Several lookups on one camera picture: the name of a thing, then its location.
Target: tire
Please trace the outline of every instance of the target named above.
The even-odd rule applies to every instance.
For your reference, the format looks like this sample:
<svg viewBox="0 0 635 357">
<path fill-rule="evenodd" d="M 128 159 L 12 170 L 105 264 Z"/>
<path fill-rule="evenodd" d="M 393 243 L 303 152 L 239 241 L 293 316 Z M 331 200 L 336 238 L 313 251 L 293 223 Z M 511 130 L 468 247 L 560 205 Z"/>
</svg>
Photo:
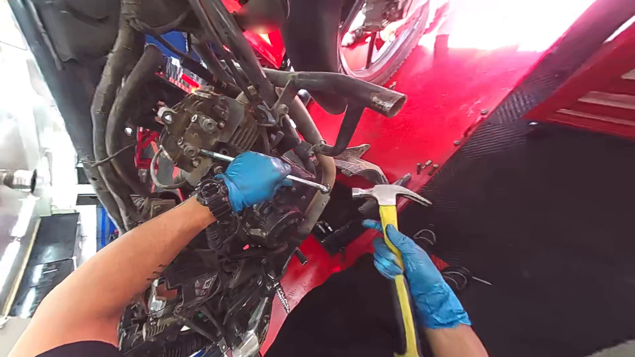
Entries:
<svg viewBox="0 0 635 357">
<path fill-rule="evenodd" d="M 408 24 L 410 31 L 404 38 L 399 38 L 396 41 L 401 41 L 399 44 L 395 44 L 395 48 L 391 50 L 388 55 L 382 55 L 379 60 L 371 65 L 369 69 L 352 70 L 348 68 L 344 56 L 341 50 L 341 38 L 343 34 L 340 34 L 338 41 L 338 61 L 340 62 L 340 72 L 347 74 L 351 77 L 361 79 L 363 81 L 382 85 L 386 83 L 395 72 L 401 67 L 403 62 L 410 56 L 410 53 L 415 49 L 419 42 L 419 39 L 424 34 L 426 25 L 428 23 L 428 16 L 430 13 L 430 2 L 427 2 L 413 14 L 410 24 Z"/>
</svg>

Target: blue nitrile glove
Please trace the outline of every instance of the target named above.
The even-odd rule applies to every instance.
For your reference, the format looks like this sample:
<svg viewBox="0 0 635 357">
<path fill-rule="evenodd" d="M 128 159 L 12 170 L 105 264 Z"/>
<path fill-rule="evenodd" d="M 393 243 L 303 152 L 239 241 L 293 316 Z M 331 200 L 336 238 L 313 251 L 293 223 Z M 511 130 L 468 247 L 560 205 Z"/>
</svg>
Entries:
<svg viewBox="0 0 635 357">
<path fill-rule="evenodd" d="M 366 219 L 362 222 L 366 228 L 382 231 L 382 224 Z M 401 252 L 406 279 L 410 293 L 417 307 L 417 319 L 426 328 L 453 328 L 460 323 L 471 325 L 467 312 L 457 296 L 445 282 L 439 270 L 434 266 L 428 254 L 412 239 L 399 232 L 392 224 L 386 227 L 388 238 Z M 373 241 L 375 246 L 375 267 L 389 279 L 401 274 L 395 263 L 395 255 L 381 238 Z"/>
<path fill-rule="evenodd" d="M 246 151 L 216 177 L 225 182 L 229 204 L 237 213 L 245 207 L 270 201 L 281 185 L 291 185 L 285 180 L 290 172 L 291 166 L 278 158 Z"/>
</svg>

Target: cable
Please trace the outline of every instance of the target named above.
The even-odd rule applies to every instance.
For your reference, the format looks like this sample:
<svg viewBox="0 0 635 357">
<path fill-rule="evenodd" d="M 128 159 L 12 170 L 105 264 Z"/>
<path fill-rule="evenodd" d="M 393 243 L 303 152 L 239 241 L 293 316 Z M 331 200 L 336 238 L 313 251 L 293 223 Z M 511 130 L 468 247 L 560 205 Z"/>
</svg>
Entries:
<svg viewBox="0 0 635 357">
<path fill-rule="evenodd" d="M 154 156 L 152 157 L 152 161 L 150 161 L 150 177 L 152 177 L 152 181 L 154 182 L 156 187 L 162 188 L 164 190 L 174 190 L 174 189 L 183 187 L 187 183 L 187 180 L 183 180 L 177 184 L 172 184 L 172 185 L 164 185 L 159 182 L 159 179 L 156 177 L 156 174 L 154 173 L 154 165 L 156 164 L 157 158 L 162 152 L 163 152 L 163 147 L 160 147 L 159 150 L 157 150 L 157 152 L 154 153 Z"/>
<path fill-rule="evenodd" d="M 98 160 L 98 161 L 94 161 L 91 162 L 90 160 L 84 160 L 83 162 L 89 164 L 90 166 L 99 166 L 99 165 L 103 165 L 105 163 L 107 163 L 108 161 L 112 160 L 115 158 L 115 156 L 121 154 L 122 152 L 124 152 L 125 150 L 134 147 L 137 143 L 133 143 L 127 146 L 122 147 L 121 149 L 117 150 L 114 154 L 110 155 L 109 157 L 102 159 L 102 160 Z"/>
</svg>

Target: motorcycle engine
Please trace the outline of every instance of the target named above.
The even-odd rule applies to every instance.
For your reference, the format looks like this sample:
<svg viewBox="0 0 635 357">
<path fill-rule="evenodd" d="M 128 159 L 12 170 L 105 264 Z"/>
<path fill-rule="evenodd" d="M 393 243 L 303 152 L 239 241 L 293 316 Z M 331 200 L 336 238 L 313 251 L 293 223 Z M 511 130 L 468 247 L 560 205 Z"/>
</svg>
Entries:
<svg viewBox="0 0 635 357">
<path fill-rule="evenodd" d="M 221 173 L 228 165 L 201 155 L 201 149 L 229 156 L 247 150 L 277 156 L 269 150 L 266 127 L 258 124 L 249 107 L 208 87 L 187 95 L 172 109 L 162 108 L 159 114 L 166 124 L 161 145 L 175 166 L 189 173 L 191 185 L 208 171 Z M 315 179 L 293 160 L 279 157 L 291 165 L 292 175 Z M 244 255 L 246 245 L 275 249 L 285 243 L 280 238 L 288 239 L 304 219 L 312 194 L 313 189 L 304 185 L 283 186 L 272 202 L 245 209 L 239 221 L 209 226 L 209 248 L 226 257 Z"/>
<path fill-rule="evenodd" d="M 288 151 L 283 145 L 269 147 L 275 134 L 259 123 L 260 113 L 210 88 L 188 94 L 172 108 L 160 107 L 158 115 L 165 124 L 164 153 L 186 173 L 189 187 L 210 170 L 221 173 L 229 165 L 202 155 L 201 149 L 229 156 L 262 152 L 291 165 L 292 175 L 316 179 L 293 155 L 278 153 Z M 279 280 L 302 239 L 296 236 L 298 226 L 315 194 L 316 189 L 293 182 L 280 187 L 270 202 L 208 226 L 154 281 L 149 295 L 129 309 L 124 319 L 129 322 L 122 326 L 127 355 L 154 353 L 142 349 L 160 346 L 155 340 L 170 341 L 183 325 L 234 351 L 262 343 L 272 300 L 281 294 Z M 165 346 L 157 355 L 171 353 L 172 347 Z"/>
</svg>

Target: metal bracket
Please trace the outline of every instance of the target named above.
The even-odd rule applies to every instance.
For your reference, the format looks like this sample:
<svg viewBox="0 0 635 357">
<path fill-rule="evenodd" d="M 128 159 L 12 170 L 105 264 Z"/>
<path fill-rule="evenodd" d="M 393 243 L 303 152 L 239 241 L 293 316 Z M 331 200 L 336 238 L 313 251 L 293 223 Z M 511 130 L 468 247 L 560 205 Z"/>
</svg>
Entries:
<svg viewBox="0 0 635 357">
<path fill-rule="evenodd" d="M 369 144 L 346 148 L 335 157 L 335 166 L 346 176 L 359 175 L 375 185 L 388 184 L 388 178 L 379 166 L 359 158 L 369 148 Z"/>
</svg>

